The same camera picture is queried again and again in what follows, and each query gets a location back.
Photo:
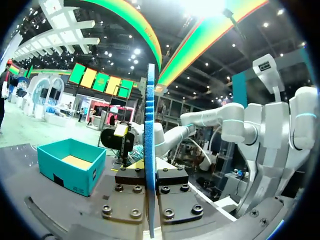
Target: screw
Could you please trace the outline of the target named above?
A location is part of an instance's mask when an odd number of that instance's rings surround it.
[[[188,184],[182,184],[181,186],[180,186],[180,190],[182,191],[182,192],[187,192],[188,190],[189,190],[189,185]]]
[[[163,216],[166,219],[173,219],[175,216],[175,212],[171,208],[167,208],[163,211]]]
[[[138,218],[141,217],[141,212],[137,208],[132,209],[131,213],[130,213],[130,217],[133,218],[133,219],[138,219]]]
[[[109,205],[102,206],[102,213],[106,215],[110,215],[112,212],[112,208]]]
[[[259,216],[259,211],[256,209],[252,209],[252,211],[250,212],[250,216],[253,218],[256,218]]]
[[[203,212],[204,208],[200,205],[200,204],[196,204],[193,206],[191,212],[194,214],[194,215],[199,215]]]
[[[266,226],[268,226],[268,224],[269,224],[268,219],[262,218],[262,219],[260,220],[260,225],[261,225],[261,227],[266,227]]]
[[[168,194],[168,193],[170,192],[170,187],[168,187],[168,186],[163,186],[163,187],[161,188],[161,192],[162,192],[163,194]]]
[[[114,187],[114,190],[116,190],[117,192],[121,192],[124,189],[124,186],[122,186],[121,184],[116,184]]]
[[[139,194],[142,192],[142,187],[139,186],[139,185],[136,185],[133,187],[133,192],[136,193],[136,194]]]

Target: teal box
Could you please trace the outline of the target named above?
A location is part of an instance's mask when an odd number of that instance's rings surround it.
[[[90,196],[105,168],[106,149],[72,138],[37,148],[40,173],[83,196]]]

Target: metal table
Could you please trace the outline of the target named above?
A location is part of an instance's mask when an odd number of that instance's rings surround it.
[[[100,211],[106,199],[113,191],[116,171],[114,158],[107,156],[105,170],[90,197],[84,197],[61,187],[39,172],[36,148],[30,144],[0,148],[0,178],[8,198],[20,213],[22,219],[40,236],[48,234],[48,230],[33,216],[27,208],[24,198],[31,196],[37,206],[52,220],[69,230],[76,223],[81,213],[89,214]],[[211,216],[215,216],[217,228],[230,222],[230,219],[205,201],[198,193],[195,196],[204,208],[203,223],[210,224]],[[156,212],[155,226],[160,226],[159,212]]]

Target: floor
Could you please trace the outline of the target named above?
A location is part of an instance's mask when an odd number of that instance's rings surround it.
[[[16,104],[8,101],[5,101],[4,109],[0,148],[21,144],[38,146],[68,138],[94,146],[98,144],[100,132],[88,128],[84,122],[77,122],[75,127],[65,128],[26,116]]]

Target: overhead lamp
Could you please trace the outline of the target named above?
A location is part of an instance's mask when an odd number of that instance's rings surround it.
[[[279,16],[279,15],[282,15],[284,12],[285,12],[284,9],[280,9],[280,10],[278,11],[277,15],[278,15],[278,16]]]
[[[136,48],[133,52],[135,55],[139,55],[141,53],[141,50],[139,48]]]

